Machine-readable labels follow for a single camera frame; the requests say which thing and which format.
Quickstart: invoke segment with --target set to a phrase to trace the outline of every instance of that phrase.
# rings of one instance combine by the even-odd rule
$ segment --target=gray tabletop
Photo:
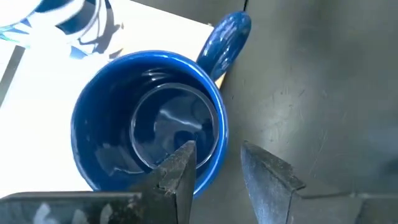
[[[222,88],[228,156],[194,202],[192,223],[256,223],[239,160],[244,139],[341,190],[398,190],[397,6],[248,2],[252,33]]]

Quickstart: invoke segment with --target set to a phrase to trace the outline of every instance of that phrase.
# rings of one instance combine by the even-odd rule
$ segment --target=mug handle
[[[244,11],[224,17],[211,32],[197,64],[216,81],[235,61],[251,30],[251,19]]]
[[[85,0],[72,0],[47,12],[33,12],[28,20],[34,26],[55,26],[78,14],[84,4]]]

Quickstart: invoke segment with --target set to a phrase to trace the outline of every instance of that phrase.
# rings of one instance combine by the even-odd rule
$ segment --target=ceramic mug
[[[117,58],[84,87],[72,114],[76,166],[93,190],[126,190],[188,140],[197,147],[194,197],[217,175],[228,120],[214,81],[243,48],[251,20],[226,16],[197,62],[152,50]]]

